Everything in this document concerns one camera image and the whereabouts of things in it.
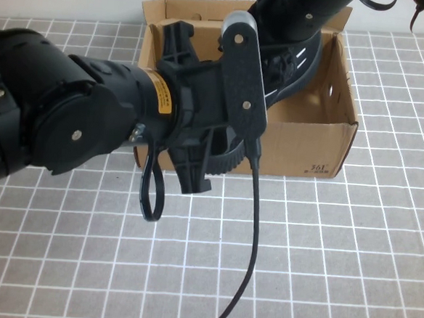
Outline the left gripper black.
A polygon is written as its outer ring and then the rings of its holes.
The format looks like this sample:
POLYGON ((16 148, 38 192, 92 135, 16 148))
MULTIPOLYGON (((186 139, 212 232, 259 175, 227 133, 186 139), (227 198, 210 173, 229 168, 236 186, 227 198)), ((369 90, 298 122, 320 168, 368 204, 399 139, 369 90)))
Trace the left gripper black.
POLYGON ((164 145, 182 193, 207 192, 205 179, 214 155, 223 155, 232 142, 217 62, 201 62, 191 44, 194 26, 177 21, 163 27, 162 57, 157 69, 172 93, 174 124, 164 145))

